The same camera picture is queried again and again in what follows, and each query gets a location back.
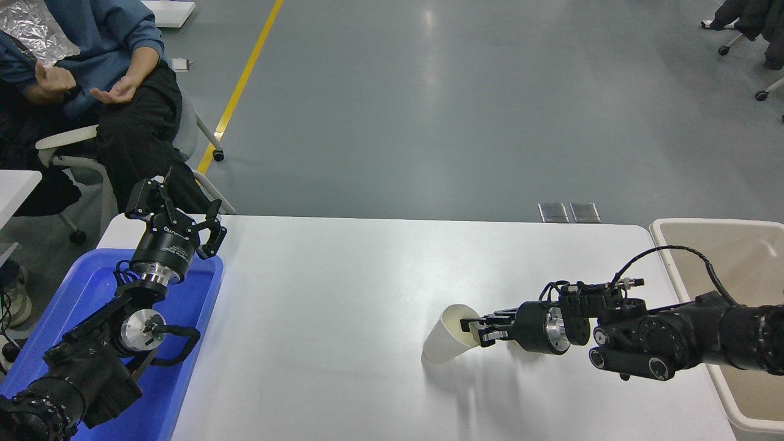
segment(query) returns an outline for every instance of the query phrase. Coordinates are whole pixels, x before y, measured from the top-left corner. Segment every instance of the sneaker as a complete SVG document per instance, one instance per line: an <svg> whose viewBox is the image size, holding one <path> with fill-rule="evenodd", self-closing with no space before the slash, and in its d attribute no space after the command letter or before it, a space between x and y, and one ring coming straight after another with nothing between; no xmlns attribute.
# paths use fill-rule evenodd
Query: sneaker
<svg viewBox="0 0 784 441"><path fill-rule="evenodd" d="M5 288L5 299L10 303L10 317L6 316L2 325L13 328L21 325L30 317L33 312L33 302L27 295L27 268L19 266L19 275L16 277L11 287Z"/></svg>

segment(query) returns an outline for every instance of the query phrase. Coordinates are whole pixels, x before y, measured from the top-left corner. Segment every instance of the chair armrest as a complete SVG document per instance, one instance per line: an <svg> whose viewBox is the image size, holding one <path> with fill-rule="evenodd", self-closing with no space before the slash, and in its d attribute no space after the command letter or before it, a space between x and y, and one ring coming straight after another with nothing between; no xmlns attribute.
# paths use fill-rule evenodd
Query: chair armrest
<svg viewBox="0 0 784 441"><path fill-rule="evenodd" d="M67 132L58 133L40 140L35 143L35 148L38 150L38 159L41 159L41 163L48 167L58 147L92 139L96 137L97 129L98 125L95 124L94 126L82 127L81 129L68 130Z"/></svg>

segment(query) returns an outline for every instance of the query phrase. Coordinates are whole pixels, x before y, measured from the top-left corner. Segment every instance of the white chair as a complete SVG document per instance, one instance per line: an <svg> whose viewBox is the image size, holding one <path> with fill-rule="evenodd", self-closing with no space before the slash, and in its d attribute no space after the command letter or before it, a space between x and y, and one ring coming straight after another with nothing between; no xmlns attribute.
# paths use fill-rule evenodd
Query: white chair
<svg viewBox="0 0 784 441"><path fill-rule="evenodd" d="M100 217L100 232L103 234L109 226L111 218L117 214L117 203L114 200L114 190L109 182L109 177L106 169L95 159L85 158L80 156L64 156L58 155L57 149L66 145L75 144L84 140L89 140L96 137L96 129L98 125L82 127L81 129L70 130L68 132L58 133L51 137L46 137L35 144L38 149L38 157L44 166L65 166L71 168L71 173L74 179L85 185L94 185L100 183L101 185L101 217ZM198 143L198 131L201 130L216 146L212 133L206 128L201 119L196 115L193 103L190 98L183 93L183 111L180 118L180 128L172 144L183 156L183 159L188 160L196 150ZM92 170L92 172L83 173L84 169ZM196 178L196 181L201 185L205 193L213 199L223 200L221 208L226 214L237 214L237 210L226 200L226 198L218 191L215 185L207 179L207 177L199 173L197 170L191 169ZM78 228L63 214L60 214L60 219L70 228L70 240L74 243L83 243L85 241L85 234L79 231Z"/></svg>

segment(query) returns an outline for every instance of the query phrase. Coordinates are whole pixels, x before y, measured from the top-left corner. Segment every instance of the blue sweater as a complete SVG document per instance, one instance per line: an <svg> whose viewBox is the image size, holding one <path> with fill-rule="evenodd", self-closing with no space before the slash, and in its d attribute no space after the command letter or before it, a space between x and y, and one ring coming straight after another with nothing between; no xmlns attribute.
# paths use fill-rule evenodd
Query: blue sweater
<svg viewBox="0 0 784 441"><path fill-rule="evenodd" d="M57 63L76 79L77 88L66 96L63 112L77 119L97 101L96 87L109 90L130 65L139 47L151 47L163 57L161 32L153 13L140 0L45 0L63 32L82 51ZM5 34L0 33L0 78L19 91L35 84L34 62Z"/></svg>

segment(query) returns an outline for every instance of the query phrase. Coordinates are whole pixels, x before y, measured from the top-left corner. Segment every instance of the aluminum foil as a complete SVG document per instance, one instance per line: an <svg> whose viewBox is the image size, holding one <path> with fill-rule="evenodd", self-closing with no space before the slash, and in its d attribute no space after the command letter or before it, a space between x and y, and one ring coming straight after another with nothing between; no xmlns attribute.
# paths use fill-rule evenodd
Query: aluminum foil
<svg viewBox="0 0 784 441"><path fill-rule="evenodd" d="M79 48L65 36L44 0L0 0L0 30L14 37L31 60L52 67Z"/></svg>

